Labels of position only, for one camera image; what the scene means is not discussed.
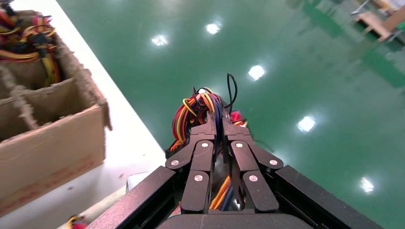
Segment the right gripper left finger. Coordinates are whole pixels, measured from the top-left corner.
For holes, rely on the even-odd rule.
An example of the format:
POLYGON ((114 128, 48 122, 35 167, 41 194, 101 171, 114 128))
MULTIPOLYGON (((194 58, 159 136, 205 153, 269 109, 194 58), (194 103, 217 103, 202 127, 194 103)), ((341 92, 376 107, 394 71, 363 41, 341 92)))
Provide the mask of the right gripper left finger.
POLYGON ((182 214, 208 213, 216 140, 214 114, 207 112, 206 123, 192 127, 186 146, 165 162, 165 167, 175 172, 175 190, 183 188, 180 191, 182 214))

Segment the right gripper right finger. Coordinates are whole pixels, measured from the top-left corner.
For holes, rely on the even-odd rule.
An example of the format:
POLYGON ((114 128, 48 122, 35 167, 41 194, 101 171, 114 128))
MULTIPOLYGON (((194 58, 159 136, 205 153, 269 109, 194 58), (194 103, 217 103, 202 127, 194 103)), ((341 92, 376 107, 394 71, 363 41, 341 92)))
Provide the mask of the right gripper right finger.
POLYGON ((284 166, 283 161, 258 146, 247 127, 234 125, 231 115, 222 116, 224 149, 228 154, 230 179, 240 209, 274 213, 279 203, 266 181, 284 166))

